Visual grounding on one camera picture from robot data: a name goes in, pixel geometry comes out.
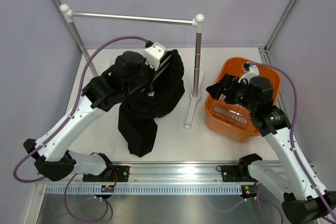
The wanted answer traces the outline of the black shorts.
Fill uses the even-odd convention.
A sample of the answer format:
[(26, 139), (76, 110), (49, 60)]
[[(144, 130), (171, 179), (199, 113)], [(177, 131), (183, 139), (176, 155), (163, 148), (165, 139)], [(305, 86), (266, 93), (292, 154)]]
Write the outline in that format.
[(119, 107), (118, 130), (127, 142), (130, 154), (138, 157), (153, 150), (158, 130), (154, 119), (172, 112), (185, 92), (182, 58), (176, 49), (168, 54), (172, 61), (155, 80), (154, 95), (136, 91)]

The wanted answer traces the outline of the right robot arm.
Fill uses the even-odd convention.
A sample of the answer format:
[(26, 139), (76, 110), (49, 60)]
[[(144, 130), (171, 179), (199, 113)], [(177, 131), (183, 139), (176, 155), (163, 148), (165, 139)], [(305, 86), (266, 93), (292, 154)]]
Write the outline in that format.
[(256, 180), (280, 202), (291, 223), (307, 223), (331, 214), (335, 209), (335, 192), (327, 190), (318, 179), (293, 136), (284, 112), (274, 105), (273, 87), (265, 77), (240, 80), (230, 74), (206, 91), (214, 100), (225, 96), (228, 104), (238, 104), (249, 111), (253, 126), (276, 153), (287, 179), (284, 179), (257, 154), (239, 159), (238, 176)]

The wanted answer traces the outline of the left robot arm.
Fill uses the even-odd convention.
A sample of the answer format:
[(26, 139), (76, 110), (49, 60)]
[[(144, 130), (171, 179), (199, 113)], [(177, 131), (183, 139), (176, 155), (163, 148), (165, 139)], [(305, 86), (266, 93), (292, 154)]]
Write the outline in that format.
[(80, 154), (69, 147), (88, 126), (126, 97), (136, 91), (152, 91), (171, 62), (171, 51), (126, 51), (101, 75), (86, 86), (81, 84), (69, 113), (44, 136), (24, 142), (38, 172), (53, 182), (71, 174), (88, 174), (108, 181), (113, 176), (113, 164), (105, 154)]

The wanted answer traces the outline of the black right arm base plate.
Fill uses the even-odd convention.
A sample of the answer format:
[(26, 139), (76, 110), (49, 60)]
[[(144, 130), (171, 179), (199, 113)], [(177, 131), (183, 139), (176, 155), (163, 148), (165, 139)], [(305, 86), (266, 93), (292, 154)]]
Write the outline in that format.
[(223, 182), (254, 182), (249, 176), (242, 175), (237, 165), (220, 166)]

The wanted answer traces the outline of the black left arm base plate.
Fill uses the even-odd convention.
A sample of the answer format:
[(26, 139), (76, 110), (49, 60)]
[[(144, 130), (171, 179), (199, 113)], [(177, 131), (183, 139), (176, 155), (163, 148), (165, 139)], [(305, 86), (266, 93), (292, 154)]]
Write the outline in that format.
[(84, 174), (83, 182), (94, 182), (94, 183), (106, 183), (114, 182), (128, 182), (129, 179), (130, 166), (127, 165), (114, 165), (112, 169), (104, 171), (100, 175)]

